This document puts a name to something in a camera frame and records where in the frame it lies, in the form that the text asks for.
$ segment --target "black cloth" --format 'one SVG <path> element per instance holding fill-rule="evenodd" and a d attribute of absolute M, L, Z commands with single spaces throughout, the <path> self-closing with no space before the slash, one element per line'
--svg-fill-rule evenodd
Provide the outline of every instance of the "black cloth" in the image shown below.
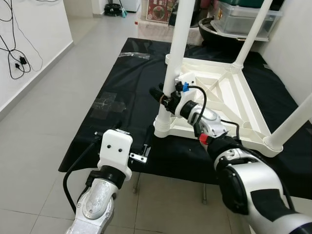
<path fill-rule="evenodd" d="M 176 136 L 157 138 L 151 124 L 158 113 L 159 103 L 150 95 L 149 88 L 164 81 L 165 55 L 170 51 L 166 42 L 127 39 L 122 53 L 139 55 L 119 57 L 94 104 L 72 141 L 59 171 L 66 172 L 94 138 L 94 132 L 105 132 L 122 121 L 122 129 L 133 137 L 132 151 L 139 152 L 143 143 L 152 144 L 148 163 L 142 166 L 129 163 L 134 171 L 217 184 L 213 164 L 197 140 Z M 231 63 L 238 50 L 224 51 L 216 47 L 187 46 L 185 57 Z M 250 52 L 243 73 L 258 103 L 264 119 L 274 131 L 297 107 L 284 84 L 273 71 L 264 67 L 259 53 Z M 312 198 L 312 136 L 306 123 L 285 145 L 284 151 L 267 162 L 286 183 L 291 195 Z M 94 149 L 77 166 L 94 168 L 98 162 Z"/>

